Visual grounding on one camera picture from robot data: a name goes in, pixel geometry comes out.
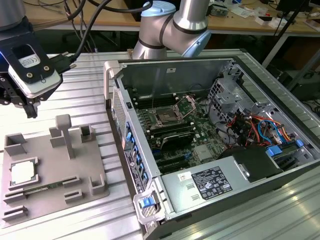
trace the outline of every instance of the workbench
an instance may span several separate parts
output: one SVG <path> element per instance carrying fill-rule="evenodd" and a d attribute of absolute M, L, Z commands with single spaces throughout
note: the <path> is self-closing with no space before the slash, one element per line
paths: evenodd
<path fill-rule="evenodd" d="M 38 4 L 37 0 L 26 0 L 28 3 Z M 68 0 L 71 11 L 74 10 L 74 5 L 71 0 Z M 255 9 L 257 7 L 268 8 L 268 13 L 272 17 L 277 15 L 275 9 L 267 4 L 262 4 L 259 0 L 243 0 L 242 3 L 248 7 Z M 127 9 L 124 0 L 113 0 L 109 3 L 110 7 L 117 9 Z M 25 4 L 26 15 L 30 22 L 39 24 L 62 18 L 64 15 L 57 12 L 46 10 L 40 6 L 32 6 Z M 89 2 L 84 6 L 84 20 L 89 22 L 96 7 Z M 63 4 L 61 4 L 61 11 L 64 11 Z M 262 65 L 268 66 L 271 60 L 275 57 L 277 52 L 286 42 L 288 37 L 320 37 L 320 32 L 315 31 L 304 23 L 305 18 L 296 18 L 296 23 L 291 25 L 286 33 L 280 38 L 277 44 L 270 51 Z M 74 20 L 75 27 L 80 29 L 80 18 Z M 70 23 L 50 27 L 49 29 L 58 30 L 71 30 L 73 29 Z M 115 13 L 103 10 L 93 25 L 93 30 L 97 31 L 139 31 L 140 22 L 135 21 L 131 14 Z M 243 18 L 232 12 L 228 13 L 227 17 L 209 16 L 208 29 L 213 34 L 232 34 L 232 35 L 260 35 L 260 36 L 273 36 L 275 29 L 269 26 L 261 26 L 255 22 L 255 17 L 250 16 Z"/>
<path fill-rule="evenodd" d="M 259 75 L 304 124 L 320 136 L 320 121 L 309 117 L 307 108 L 281 90 L 269 73 L 248 53 L 239 49 L 205 50 L 200 56 L 238 56 Z M 178 57 L 170 51 L 168 57 Z M 12 104 L 0 106 L 0 180 L 4 135 L 22 133 L 25 138 L 49 134 L 55 116 L 69 114 L 72 127 L 91 124 L 97 133 L 110 195 L 82 205 L 48 214 L 4 229 L 1 240 L 12 239 L 92 239 L 142 240 L 143 232 L 136 217 L 128 185 L 119 159 L 109 119 L 104 105 L 103 65 L 109 60 L 128 58 L 126 52 L 86 53 L 76 61 L 77 67 L 63 74 L 64 82 L 48 101 L 38 107 L 38 117 L 27 119 L 23 109 Z M 260 91 L 258 101 L 265 101 Z M 320 168 L 316 168 L 288 183 L 242 205 L 212 216 L 174 233 L 166 240 L 197 239 L 315 239 L 320 226 Z"/>

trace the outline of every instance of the blue connector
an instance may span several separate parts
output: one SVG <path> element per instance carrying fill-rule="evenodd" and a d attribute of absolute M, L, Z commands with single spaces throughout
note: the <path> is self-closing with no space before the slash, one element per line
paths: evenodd
<path fill-rule="evenodd" d="M 145 166 L 143 163 L 140 163 L 139 171 L 143 172 L 145 170 Z"/>
<path fill-rule="evenodd" d="M 148 175 L 147 175 L 146 172 L 142 175 L 142 180 L 143 180 L 145 183 L 148 181 Z"/>
<path fill-rule="evenodd" d="M 146 209 L 148 207 L 152 207 L 156 205 L 156 202 L 152 196 L 144 198 L 142 201 L 140 201 L 140 205 L 143 209 Z"/>
<path fill-rule="evenodd" d="M 278 146 L 271 146 L 265 153 L 268 154 L 269 157 L 273 157 L 274 155 L 282 153 L 282 150 Z"/>
<path fill-rule="evenodd" d="M 141 156 L 140 154 L 136 155 L 136 165 L 138 166 L 141 163 Z"/>
<path fill-rule="evenodd" d="M 305 145 L 301 140 L 297 140 L 297 141 L 295 141 L 295 143 L 297 144 L 297 146 L 299 147 L 299 148 L 301 148 L 303 145 Z"/>
<path fill-rule="evenodd" d="M 132 133 L 131 132 L 128 132 L 128 134 L 126 135 L 126 141 L 129 142 L 131 140 L 131 137 L 132 137 Z"/>

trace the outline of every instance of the white label sticker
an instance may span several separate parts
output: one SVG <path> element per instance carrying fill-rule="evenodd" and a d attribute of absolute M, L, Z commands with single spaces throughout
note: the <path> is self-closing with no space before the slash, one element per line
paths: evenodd
<path fill-rule="evenodd" d="M 180 182 L 182 182 L 184 180 L 191 179 L 191 172 L 190 171 L 186 171 L 186 172 L 183 172 L 183 173 L 179 173 L 178 174 L 178 178 L 179 178 Z"/>
<path fill-rule="evenodd" d="M 30 56 L 25 56 L 23 58 L 20 58 L 19 62 L 21 63 L 22 66 L 28 69 L 35 65 L 38 65 L 40 63 L 40 58 L 36 54 L 32 54 Z"/>
<path fill-rule="evenodd" d="M 167 74 L 172 74 L 172 73 L 175 73 L 176 72 L 176 68 L 168 68 L 167 70 L 166 70 L 166 73 Z"/>

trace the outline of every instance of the robotic arm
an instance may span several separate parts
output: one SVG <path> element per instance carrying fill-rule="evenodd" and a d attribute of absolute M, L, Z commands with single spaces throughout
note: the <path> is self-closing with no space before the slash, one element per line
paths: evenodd
<path fill-rule="evenodd" d="M 13 103 L 36 118 L 40 101 L 51 96 L 63 82 L 61 74 L 75 65 L 67 54 L 48 58 L 25 14 L 22 0 L 0 0 L 0 104 Z"/>
<path fill-rule="evenodd" d="M 154 1 L 142 12 L 133 59 L 158 59 L 167 48 L 182 57 L 196 57 L 207 45 L 211 33 L 206 17 L 210 0 L 181 0 L 180 9 L 166 1 Z"/>
<path fill-rule="evenodd" d="M 89 0 L 97 6 L 84 35 L 88 35 L 102 9 L 124 12 Z M 176 12 L 173 4 L 165 1 L 149 1 L 143 8 L 139 41 L 133 51 L 133 59 L 164 58 L 167 48 L 183 57 L 195 57 L 210 39 L 206 18 L 210 0 L 182 0 Z M 86 0 L 81 0 L 79 8 L 62 19 L 67 22 L 75 18 Z M 22 0 L 0 0 L 0 104 L 13 103 L 24 108 L 28 118 L 37 117 L 37 106 L 46 101 L 63 82 L 62 74 L 76 65 L 72 64 L 80 55 L 85 41 L 77 52 L 67 57 L 67 52 L 48 58 L 38 43 L 33 26 L 25 16 Z"/>

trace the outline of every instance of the table leg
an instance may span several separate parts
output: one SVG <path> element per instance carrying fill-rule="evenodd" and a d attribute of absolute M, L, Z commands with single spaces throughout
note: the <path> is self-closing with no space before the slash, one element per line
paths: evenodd
<path fill-rule="evenodd" d="M 262 63 L 262 66 L 264 66 L 265 68 L 269 65 L 269 63 L 272 61 L 272 59 L 274 59 L 275 55 L 277 54 L 277 52 L 280 50 L 280 48 L 283 46 L 283 44 L 286 42 L 288 38 L 287 34 L 284 34 L 279 41 L 274 45 L 274 47 L 272 48 L 272 50 L 270 51 L 270 53 L 268 54 L 268 56 L 265 58 L 265 60 Z"/>

